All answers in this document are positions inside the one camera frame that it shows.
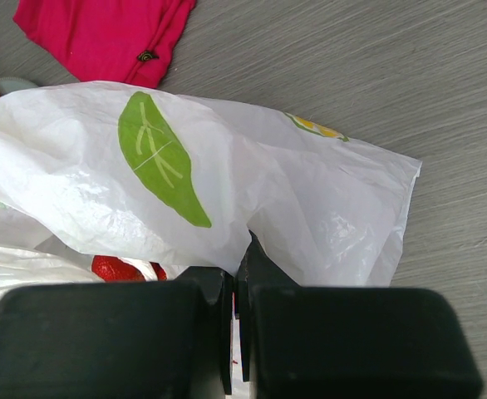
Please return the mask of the red yellow strawberry bunch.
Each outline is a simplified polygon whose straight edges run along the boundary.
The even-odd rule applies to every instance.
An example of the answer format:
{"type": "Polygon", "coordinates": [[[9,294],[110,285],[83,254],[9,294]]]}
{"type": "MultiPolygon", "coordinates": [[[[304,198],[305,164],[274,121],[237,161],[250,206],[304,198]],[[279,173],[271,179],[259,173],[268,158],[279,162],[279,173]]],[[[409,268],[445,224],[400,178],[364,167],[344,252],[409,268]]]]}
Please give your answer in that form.
{"type": "Polygon", "coordinates": [[[166,272],[157,263],[96,255],[91,271],[107,283],[165,281],[166,272]]]}

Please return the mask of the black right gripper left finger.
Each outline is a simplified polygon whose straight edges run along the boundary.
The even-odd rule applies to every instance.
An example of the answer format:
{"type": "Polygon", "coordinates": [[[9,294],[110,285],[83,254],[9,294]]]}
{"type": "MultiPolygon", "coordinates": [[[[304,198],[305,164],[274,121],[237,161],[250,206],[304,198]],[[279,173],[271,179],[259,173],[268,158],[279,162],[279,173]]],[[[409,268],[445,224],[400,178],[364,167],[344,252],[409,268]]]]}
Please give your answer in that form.
{"type": "Polygon", "coordinates": [[[16,288],[0,300],[0,398],[223,398],[233,279],[16,288]]]}

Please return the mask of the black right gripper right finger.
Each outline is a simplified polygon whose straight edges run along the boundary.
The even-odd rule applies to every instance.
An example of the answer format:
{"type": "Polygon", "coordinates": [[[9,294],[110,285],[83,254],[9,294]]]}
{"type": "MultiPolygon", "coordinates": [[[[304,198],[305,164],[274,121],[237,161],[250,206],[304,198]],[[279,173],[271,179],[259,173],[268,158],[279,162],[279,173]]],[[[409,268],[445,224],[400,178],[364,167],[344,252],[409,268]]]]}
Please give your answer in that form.
{"type": "Polygon", "coordinates": [[[235,301],[253,398],[478,398],[484,389],[454,309],[429,289],[303,287],[253,239],[235,301]]]}

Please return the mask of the white lemon print plastic bag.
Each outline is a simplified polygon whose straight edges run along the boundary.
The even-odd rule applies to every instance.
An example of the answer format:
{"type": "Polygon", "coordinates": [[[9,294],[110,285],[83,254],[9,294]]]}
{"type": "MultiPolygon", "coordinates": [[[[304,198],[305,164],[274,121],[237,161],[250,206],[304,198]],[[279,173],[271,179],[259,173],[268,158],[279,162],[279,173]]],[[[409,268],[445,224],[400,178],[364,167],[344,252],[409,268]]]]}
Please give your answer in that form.
{"type": "Polygon", "coordinates": [[[291,114],[109,81],[0,97],[0,300],[106,283],[96,255],[387,285],[420,161],[291,114]]]}

